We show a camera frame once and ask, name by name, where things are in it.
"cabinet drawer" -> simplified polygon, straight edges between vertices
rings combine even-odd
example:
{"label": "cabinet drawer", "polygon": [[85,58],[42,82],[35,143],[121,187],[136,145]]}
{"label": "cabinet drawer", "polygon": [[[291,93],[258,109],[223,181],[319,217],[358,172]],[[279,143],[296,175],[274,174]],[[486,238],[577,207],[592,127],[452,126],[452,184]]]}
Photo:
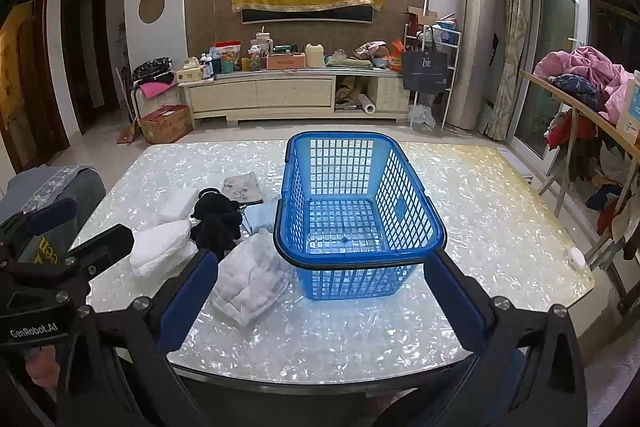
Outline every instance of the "cabinet drawer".
{"label": "cabinet drawer", "polygon": [[258,107],[331,107],[332,78],[258,80]]}
{"label": "cabinet drawer", "polygon": [[409,91],[402,87],[402,78],[372,78],[369,81],[367,96],[378,111],[409,110]]}
{"label": "cabinet drawer", "polygon": [[191,87],[194,112],[258,107],[254,80]]}

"mother-of-pearl table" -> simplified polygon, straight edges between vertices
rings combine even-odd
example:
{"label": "mother-of-pearl table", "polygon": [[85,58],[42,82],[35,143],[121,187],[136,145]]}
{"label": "mother-of-pearl table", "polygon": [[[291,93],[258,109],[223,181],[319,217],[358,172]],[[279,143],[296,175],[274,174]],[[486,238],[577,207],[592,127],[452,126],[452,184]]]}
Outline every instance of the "mother-of-pearl table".
{"label": "mother-of-pearl table", "polygon": [[[593,287],[566,259],[574,243],[526,181],[489,147],[402,143],[448,233],[447,253],[489,295],[546,311],[570,306]],[[265,198],[278,195],[283,140],[171,144],[149,147],[87,221],[74,245],[116,223],[145,230],[172,187],[220,187],[254,171]],[[129,259],[92,281],[96,311],[152,296],[164,279],[137,279]],[[313,384],[370,388],[409,381],[416,373],[466,356],[417,269],[393,296],[313,302],[293,279],[287,291],[246,329],[210,305],[200,311],[180,350],[168,359],[194,378],[256,389]]]}

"metal rack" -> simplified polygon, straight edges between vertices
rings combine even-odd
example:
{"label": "metal rack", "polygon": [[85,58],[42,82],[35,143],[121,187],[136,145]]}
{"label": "metal rack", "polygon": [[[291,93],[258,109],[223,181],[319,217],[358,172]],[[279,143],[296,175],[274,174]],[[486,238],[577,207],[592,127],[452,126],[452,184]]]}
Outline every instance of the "metal rack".
{"label": "metal rack", "polygon": [[[450,21],[436,21],[436,24],[447,23],[447,22],[450,22]],[[432,35],[432,38],[433,38],[433,27],[432,26],[430,26],[430,27],[431,27],[431,35]],[[404,25],[404,39],[402,40],[402,44],[404,45],[404,47],[406,47],[406,40],[407,39],[418,40],[418,37],[407,35],[407,30],[408,29],[409,29],[409,25],[407,23],[407,24]],[[446,91],[449,91],[449,96],[447,97],[447,105],[445,107],[444,115],[442,117],[442,124],[440,126],[440,129],[442,130],[442,129],[444,129],[444,124],[447,121],[447,113],[449,112],[449,105],[451,104],[451,92],[453,90],[453,84],[456,81],[456,73],[458,72],[458,57],[460,56],[460,42],[462,41],[462,32],[455,31],[455,30],[450,30],[448,28],[443,28],[443,27],[438,28],[438,29],[440,29],[441,31],[450,33],[452,35],[458,36],[458,40],[457,40],[458,44],[449,44],[448,42],[441,42],[440,44],[436,44],[437,46],[444,46],[446,48],[453,48],[456,51],[456,58],[455,58],[455,60],[453,62],[453,66],[447,66],[447,69],[449,69],[450,71],[453,71],[453,74],[451,75],[451,85],[449,87],[447,87],[447,89],[445,89]],[[423,29],[422,30],[422,51],[424,51],[424,46],[426,44],[425,34],[426,34],[426,32]],[[415,94],[414,94],[414,107],[415,107],[415,104],[417,103],[417,101],[418,101],[418,92],[415,91]]]}

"blue plastic basket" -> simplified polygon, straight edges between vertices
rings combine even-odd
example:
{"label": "blue plastic basket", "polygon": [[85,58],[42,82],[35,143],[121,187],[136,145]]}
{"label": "blue plastic basket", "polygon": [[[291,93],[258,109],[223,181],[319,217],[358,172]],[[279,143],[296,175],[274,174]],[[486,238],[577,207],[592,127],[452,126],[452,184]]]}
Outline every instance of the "blue plastic basket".
{"label": "blue plastic basket", "polygon": [[398,143],[304,132],[287,144],[276,249],[313,300],[395,293],[446,232]]}

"plastic jug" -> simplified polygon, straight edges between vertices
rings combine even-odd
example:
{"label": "plastic jug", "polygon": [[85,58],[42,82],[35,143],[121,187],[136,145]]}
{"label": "plastic jug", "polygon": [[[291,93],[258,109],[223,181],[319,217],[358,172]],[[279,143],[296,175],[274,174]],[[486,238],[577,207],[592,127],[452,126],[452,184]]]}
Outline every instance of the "plastic jug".
{"label": "plastic jug", "polygon": [[322,44],[317,46],[307,44],[305,55],[307,68],[324,68],[324,48]]}

